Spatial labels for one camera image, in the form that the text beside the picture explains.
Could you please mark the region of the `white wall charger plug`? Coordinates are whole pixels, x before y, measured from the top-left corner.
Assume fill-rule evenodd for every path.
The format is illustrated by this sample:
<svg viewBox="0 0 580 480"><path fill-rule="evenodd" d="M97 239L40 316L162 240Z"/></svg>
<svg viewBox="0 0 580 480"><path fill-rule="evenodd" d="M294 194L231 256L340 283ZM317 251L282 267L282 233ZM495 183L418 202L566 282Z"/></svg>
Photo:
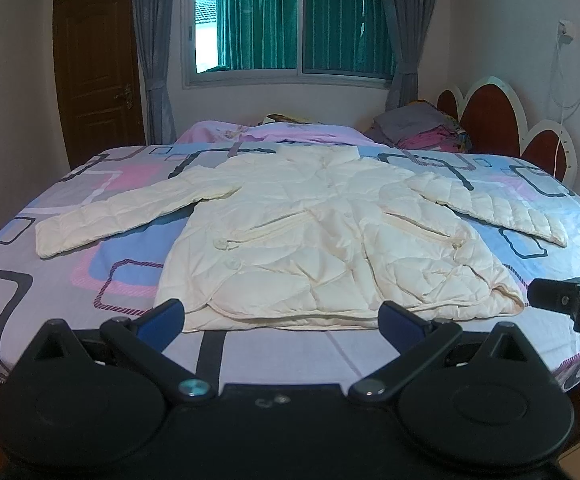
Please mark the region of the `white wall charger plug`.
<svg viewBox="0 0 580 480"><path fill-rule="evenodd" d="M559 20L558 24L558 43L571 44L576 37L576 27L569 20Z"/></svg>

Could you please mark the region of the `patterned pastel bed sheet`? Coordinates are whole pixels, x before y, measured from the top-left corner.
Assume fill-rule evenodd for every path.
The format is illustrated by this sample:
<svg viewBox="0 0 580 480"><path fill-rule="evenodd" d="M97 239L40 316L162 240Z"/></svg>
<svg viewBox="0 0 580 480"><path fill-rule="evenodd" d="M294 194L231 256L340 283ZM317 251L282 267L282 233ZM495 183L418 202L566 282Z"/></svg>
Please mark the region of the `patterned pastel bed sheet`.
<svg viewBox="0 0 580 480"><path fill-rule="evenodd" d="M96 328L116 315L153 306L165 257L185 226L178 211L142 228L49 260L35 252L36 224L116 193L142 188L194 166L214 167L242 154L276 151L272 143L174 144L112 148L48 188L0 230L0 383L43 322L62 318ZM521 200L558 217L567 248L479 224L477 231L518 284L580 278L580 197L529 162L504 156L405 152L364 146L360 154L412 171L434 171L470 190ZM207 382L348 386L395 356L374 330L184 333L166 349Z"/></svg>

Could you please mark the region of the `pink blanket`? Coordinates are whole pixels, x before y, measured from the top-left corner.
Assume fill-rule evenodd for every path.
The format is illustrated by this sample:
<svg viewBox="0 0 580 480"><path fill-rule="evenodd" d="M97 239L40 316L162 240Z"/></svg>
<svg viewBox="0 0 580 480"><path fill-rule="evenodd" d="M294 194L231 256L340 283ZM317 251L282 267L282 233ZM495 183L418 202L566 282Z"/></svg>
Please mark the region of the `pink blanket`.
<svg viewBox="0 0 580 480"><path fill-rule="evenodd" d="M203 120L196 122L177 139L178 144L220 142L297 142L378 146L354 128L337 125L269 122L259 126Z"/></svg>

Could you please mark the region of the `grey left curtain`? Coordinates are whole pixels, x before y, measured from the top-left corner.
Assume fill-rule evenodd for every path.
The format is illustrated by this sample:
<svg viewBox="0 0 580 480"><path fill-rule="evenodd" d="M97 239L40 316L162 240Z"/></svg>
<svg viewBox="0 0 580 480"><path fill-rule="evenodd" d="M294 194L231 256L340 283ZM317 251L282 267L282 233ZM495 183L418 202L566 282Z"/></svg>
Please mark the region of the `grey left curtain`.
<svg viewBox="0 0 580 480"><path fill-rule="evenodd" d="M132 0L139 63L144 75L147 139L150 144L176 141L167 90L173 0Z"/></svg>

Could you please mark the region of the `cream quilted puffer jacket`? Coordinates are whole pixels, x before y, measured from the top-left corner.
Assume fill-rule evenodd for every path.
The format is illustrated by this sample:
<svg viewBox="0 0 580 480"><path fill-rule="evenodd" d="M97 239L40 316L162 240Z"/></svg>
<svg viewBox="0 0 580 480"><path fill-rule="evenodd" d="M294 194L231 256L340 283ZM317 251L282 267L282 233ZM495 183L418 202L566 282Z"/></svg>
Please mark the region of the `cream quilted puffer jacket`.
<svg viewBox="0 0 580 480"><path fill-rule="evenodd" d="M426 320L520 313L510 271L475 221L565 246L557 218L460 182L363 157L353 146L286 145L48 218L50 258L192 212L166 256L157 302L177 299L186 332L362 330L384 301Z"/></svg>

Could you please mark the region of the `brown wooden door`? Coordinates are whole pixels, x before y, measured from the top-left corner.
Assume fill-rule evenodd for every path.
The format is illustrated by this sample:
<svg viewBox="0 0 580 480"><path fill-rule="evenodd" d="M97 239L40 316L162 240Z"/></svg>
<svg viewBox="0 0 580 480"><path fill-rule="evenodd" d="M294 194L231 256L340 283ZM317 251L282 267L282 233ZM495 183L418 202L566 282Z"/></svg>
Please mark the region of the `brown wooden door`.
<svg viewBox="0 0 580 480"><path fill-rule="evenodd" d="M52 50L70 166L144 144L132 0L54 0Z"/></svg>

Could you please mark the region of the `window with green curtain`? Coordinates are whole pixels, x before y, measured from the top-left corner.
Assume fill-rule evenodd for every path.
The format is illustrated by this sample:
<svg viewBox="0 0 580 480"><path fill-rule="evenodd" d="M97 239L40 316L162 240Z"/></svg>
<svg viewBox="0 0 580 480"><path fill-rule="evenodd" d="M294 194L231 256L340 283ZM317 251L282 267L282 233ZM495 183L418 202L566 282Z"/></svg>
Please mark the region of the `window with green curtain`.
<svg viewBox="0 0 580 480"><path fill-rule="evenodd" d="M382 0L183 0L191 84L375 80L396 62Z"/></svg>

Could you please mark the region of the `pile of folded clothes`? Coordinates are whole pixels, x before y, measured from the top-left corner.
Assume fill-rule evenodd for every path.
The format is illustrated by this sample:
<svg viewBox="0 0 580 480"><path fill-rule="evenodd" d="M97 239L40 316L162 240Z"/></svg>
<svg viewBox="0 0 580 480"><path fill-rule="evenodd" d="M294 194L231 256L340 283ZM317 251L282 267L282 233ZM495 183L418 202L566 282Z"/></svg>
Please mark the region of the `pile of folded clothes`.
<svg viewBox="0 0 580 480"><path fill-rule="evenodd" d="M459 122L427 101L384 112L363 135L400 150L468 153L472 148L470 136Z"/></svg>

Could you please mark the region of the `red white scalloped headboard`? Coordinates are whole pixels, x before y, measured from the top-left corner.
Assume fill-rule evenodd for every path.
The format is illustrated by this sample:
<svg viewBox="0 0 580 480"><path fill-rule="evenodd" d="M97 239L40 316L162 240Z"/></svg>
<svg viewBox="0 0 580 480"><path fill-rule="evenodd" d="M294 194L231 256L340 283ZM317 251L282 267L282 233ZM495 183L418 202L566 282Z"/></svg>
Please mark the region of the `red white scalloped headboard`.
<svg viewBox="0 0 580 480"><path fill-rule="evenodd" d="M500 78L485 77L466 93L448 87L436 107L468 133L474 153L521 158L569 188L574 185L578 160L565 126L552 119L530 126L520 98Z"/></svg>

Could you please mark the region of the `grey right curtain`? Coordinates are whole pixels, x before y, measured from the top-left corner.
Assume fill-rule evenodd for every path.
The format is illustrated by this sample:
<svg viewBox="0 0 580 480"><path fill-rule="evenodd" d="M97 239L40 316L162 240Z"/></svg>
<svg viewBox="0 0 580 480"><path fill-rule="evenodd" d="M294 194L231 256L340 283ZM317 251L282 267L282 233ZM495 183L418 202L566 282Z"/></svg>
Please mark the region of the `grey right curtain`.
<svg viewBox="0 0 580 480"><path fill-rule="evenodd" d="M418 97L419 66L436 0L383 0L387 30L395 55L395 72L386 110Z"/></svg>

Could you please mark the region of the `grey curtain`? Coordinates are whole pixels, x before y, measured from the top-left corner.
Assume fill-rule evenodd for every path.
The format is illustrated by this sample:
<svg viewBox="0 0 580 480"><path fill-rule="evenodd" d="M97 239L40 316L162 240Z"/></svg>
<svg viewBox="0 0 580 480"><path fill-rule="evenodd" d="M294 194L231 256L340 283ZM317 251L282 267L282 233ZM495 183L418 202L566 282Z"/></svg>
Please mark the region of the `grey curtain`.
<svg viewBox="0 0 580 480"><path fill-rule="evenodd" d="M395 55L395 72L386 110L418 97L419 66L436 0L383 0L387 30Z"/></svg>
<svg viewBox="0 0 580 480"><path fill-rule="evenodd" d="M144 75L147 139L150 144L176 141L167 90L173 0L132 0L139 63Z"/></svg>

